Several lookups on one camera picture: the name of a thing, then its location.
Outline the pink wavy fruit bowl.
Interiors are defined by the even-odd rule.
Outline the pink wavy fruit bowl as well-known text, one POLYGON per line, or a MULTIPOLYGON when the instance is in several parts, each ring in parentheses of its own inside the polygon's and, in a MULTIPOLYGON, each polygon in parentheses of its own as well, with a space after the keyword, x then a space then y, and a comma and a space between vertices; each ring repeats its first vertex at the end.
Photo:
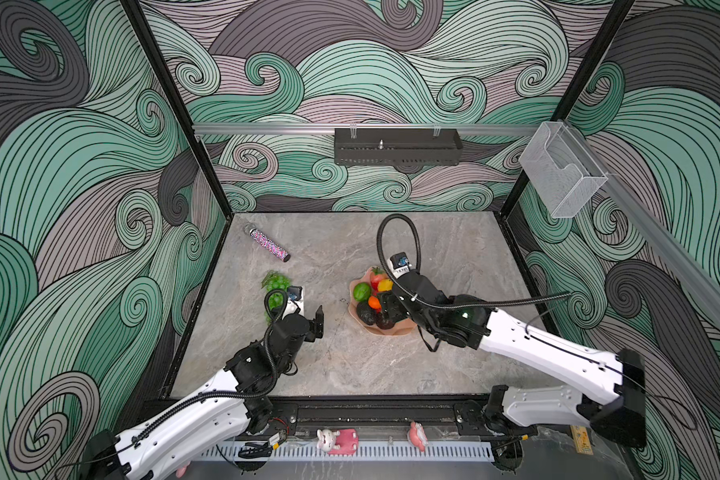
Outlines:
POLYGON ((350 302, 348 312, 361 326, 369 333, 379 336, 404 336, 416 330, 416 324, 409 318, 399 319, 394 325, 386 320, 385 310, 379 305, 378 309, 369 306, 367 300, 375 297, 376 291, 373 289, 375 285, 374 278, 376 276, 377 267, 369 268, 365 274, 349 284, 350 302), (361 301, 355 298, 355 289, 358 285, 368 284, 368 287, 361 287, 361 301))

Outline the small yellow fake pepper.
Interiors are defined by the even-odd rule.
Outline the small yellow fake pepper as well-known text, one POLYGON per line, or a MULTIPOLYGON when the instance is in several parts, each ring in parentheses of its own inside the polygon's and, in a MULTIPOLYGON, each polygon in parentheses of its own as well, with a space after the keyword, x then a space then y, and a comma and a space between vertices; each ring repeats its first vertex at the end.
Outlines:
POLYGON ((391 291, 394 286, 394 282, 391 279, 383 279, 381 280, 377 285, 377 291, 378 292, 387 292, 391 291))

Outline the dark fake avocado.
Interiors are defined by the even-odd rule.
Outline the dark fake avocado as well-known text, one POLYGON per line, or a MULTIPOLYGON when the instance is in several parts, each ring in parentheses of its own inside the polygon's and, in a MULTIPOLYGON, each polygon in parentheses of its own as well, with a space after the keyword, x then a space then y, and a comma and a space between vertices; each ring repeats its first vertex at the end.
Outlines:
POLYGON ((375 326, 378 312, 368 305, 368 302, 358 303, 356 306, 356 314, 361 322, 367 326, 375 326))

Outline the green fake lime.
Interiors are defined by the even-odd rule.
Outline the green fake lime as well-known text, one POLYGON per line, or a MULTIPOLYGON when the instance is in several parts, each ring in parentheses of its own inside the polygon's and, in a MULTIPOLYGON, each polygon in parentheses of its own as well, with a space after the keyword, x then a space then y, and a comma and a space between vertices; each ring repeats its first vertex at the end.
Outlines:
POLYGON ((373 295, 373 289, 368 282, 360 282, 354 286, 352 295, 356 302, 362 303, 373 295))

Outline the red fake apple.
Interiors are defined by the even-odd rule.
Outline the red fake apple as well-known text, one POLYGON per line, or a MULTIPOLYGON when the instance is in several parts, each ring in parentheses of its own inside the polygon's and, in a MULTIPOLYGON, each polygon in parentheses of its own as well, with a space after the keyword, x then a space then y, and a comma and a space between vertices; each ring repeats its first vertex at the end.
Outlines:
POLYGON ((385 273, 373 273, 370 276, 370 285, 372 287, 373 291, 377 291, 379 284, 387 279, 387 275, 385 273))

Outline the green fake grape bunch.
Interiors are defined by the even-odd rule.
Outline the green fake grape bunch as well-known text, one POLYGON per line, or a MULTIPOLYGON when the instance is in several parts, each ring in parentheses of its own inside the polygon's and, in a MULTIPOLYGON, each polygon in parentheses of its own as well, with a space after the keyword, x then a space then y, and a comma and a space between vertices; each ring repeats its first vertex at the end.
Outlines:
POLYGON ((287 290, 291 280, 277 271, 269 271, 261 282, 265 290, 264 307, 269 322, 272 322, 288 301, 287 290))

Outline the dark brown fake fruit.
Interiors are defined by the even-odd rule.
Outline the dark brown fake fruit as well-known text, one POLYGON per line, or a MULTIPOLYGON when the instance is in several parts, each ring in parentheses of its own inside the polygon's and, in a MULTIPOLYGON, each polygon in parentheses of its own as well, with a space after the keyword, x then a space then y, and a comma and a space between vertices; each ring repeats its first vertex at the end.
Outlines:
POLYGON ((389 330, 395 327, 396 320, 389 316, 379 315, 375 323, 380 330, 389 330))

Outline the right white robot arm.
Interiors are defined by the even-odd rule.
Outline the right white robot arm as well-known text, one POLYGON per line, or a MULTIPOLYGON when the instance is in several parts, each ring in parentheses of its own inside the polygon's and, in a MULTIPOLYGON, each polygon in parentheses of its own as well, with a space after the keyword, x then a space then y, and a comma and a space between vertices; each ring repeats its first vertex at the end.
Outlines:
POLYGON ((645 362, 565 340, 469 295, 447 297, 412 269, 392 272, 392 292, 407 316, 438 343, 502 355, 560 381, 560 386, 498 387, 485 415, 507 427, 588 427, 628 448, 647 444, 645 362))

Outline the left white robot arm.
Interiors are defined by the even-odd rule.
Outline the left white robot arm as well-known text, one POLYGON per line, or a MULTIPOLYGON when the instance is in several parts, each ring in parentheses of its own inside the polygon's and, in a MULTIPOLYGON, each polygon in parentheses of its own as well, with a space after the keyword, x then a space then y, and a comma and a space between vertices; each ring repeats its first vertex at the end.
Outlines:
POLYGON ((239 350, 195 392, 145 422, 86 445, 77 479, 166 479, 201 453, 243 433, 266 429, 268 395, 294 367, 301 346, 323 337, 324 311, 272 321, 264 338, 239 350))

